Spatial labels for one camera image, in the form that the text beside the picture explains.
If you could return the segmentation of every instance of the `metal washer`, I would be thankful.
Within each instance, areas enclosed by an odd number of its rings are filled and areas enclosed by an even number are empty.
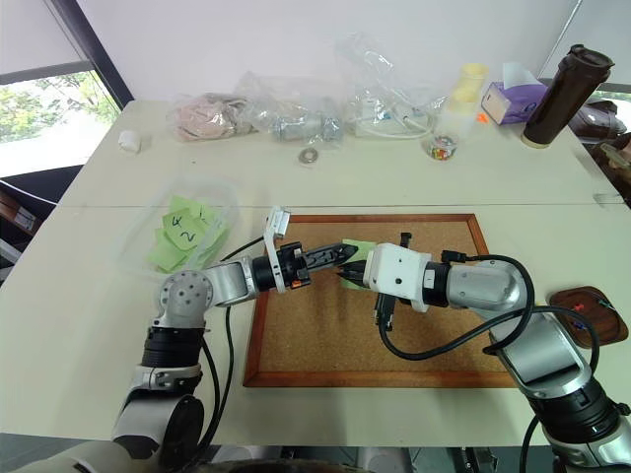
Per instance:
[[[317,149],[316,148],[305,148],[298,155],[298,161],[305,165],[310,165],[311,163],[315,163],[317,161]]]

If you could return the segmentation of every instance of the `plastic bag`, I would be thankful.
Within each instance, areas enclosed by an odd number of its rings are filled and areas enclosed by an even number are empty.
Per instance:
[[[255,131],[243,120],[245,99],[223,94],[181,97],[167,113],[167,123],[180,141],[216,140]]]
[[[339,145],[342,117],[334,88],[303,78],[261,77],[247,72],[236,93],[246,97],[242,118],[282,142]]]
[[[444,101],[428,85],[410,86],[365,34],[336,44],[346,84],[344,122],[359,137],[421,138],[431,132]]]

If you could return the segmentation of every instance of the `corkboard with wooden frame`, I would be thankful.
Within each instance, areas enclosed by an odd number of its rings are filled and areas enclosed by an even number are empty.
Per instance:
[[[292,215],[285,241],[305,250],[343,238],[398,244],[413,235],[410,248],[488,254],[473,214]],[[256,302],[244,386],[248,387],[512,387],[501,363],[484,355],[488,336],[439,357],[410,362],[382,343],[373,320],[377,295],[343,289],[332,270],[312,274],[312,284]],[[447,343],[480,323],[470,310],[431,307],[415,312],[397,304],[390,339],[401,350],[424,351]]]

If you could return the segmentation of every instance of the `purple tissue box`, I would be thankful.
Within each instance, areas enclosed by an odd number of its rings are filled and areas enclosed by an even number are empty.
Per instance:
[[[502,82],[492,82],[482,99],[482,108],[498,125],[527,121],[543,98],[543,84],[514,86],[504,90]]]

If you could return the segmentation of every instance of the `floor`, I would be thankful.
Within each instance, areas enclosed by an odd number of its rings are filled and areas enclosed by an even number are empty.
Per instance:
[[[0,473],[8,473],[80,442],[82,440],[0,434]],[[286,451],[287,448],[294,449],[297,457],[335,463],[354,465],[357,458],[356,447],[285,447],[284,450]],[[499,460],[496,473],[515,473],[518,470],[520,456],[518,447],[492,447],[491,451]],[[413,459],[416,473],[464,473],[465,471],[456,470],[446,448],[410,448],[409,454]],[[536,446],[530,450],[528,470],[539,473],[552,472],[552,452],[549,447]]]

